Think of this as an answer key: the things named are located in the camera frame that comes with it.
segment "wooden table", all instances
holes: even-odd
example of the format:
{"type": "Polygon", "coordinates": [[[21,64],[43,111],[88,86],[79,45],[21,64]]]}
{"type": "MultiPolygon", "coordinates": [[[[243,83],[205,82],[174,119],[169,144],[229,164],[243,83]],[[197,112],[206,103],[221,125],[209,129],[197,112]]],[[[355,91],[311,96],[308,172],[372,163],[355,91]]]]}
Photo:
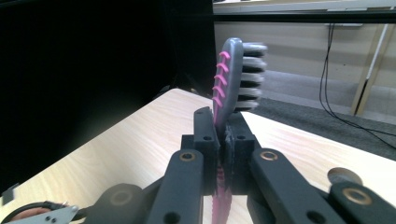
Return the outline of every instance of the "wooden table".
{"type": "MultiPolygon", "coordinates": [[[[0,219],[34,202],[53,201],[86,207],[119,183],[145,188],[162,177],[182,134],[193,134],[193,112],[211,101],[173,89],[76,149],[15,189],[16,199],[0,207],[0,219]]],[[[281,151],[311,185],[328,191],[327,173],[347,168],[363,185],[396,205],[396,162],[290,126],[243,113],[262,147],[281,151]]],[[[205,197],[204,223],[211,220],[205,197]]],[[[234,196],[229,223],[252,223],[246,196],[234,196]]]]}

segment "white wall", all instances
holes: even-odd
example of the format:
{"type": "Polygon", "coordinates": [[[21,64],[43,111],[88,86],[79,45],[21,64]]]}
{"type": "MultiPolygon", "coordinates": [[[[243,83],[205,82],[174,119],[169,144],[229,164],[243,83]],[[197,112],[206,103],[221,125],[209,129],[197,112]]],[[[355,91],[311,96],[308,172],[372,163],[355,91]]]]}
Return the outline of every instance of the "white wall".
{"type": "MultiPolygon", "coordinates": [[[[375,30],[376,24],[335,28],[330,55],[330,78],[356,83],[360,81],[375,30]]],[[[240,37],[244,42],[263,42],[269,49],[265,58],[268,70],[320,77],[327,49],[328,26],[308,23],[216,22],[215,36],[218,52],[229,37],[240,37]]]]}

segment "black curtain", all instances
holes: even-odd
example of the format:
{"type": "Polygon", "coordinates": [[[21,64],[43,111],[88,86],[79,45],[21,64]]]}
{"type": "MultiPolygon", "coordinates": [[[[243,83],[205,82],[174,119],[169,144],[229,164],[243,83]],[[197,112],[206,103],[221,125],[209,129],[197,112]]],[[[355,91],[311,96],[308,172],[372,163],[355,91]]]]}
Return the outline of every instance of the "black curtain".
{"type": "Polygon", "coordinates": [[[206,11],[192,21],[169,14],[189,5],[179,3],[0,4],[0,191],[148,104],[164,86],[187,90],[185,77],[192,77],[211,88],[200,81],[213,77],[216,60],[211,2],[196,1],[194,10],[206,11]]]}

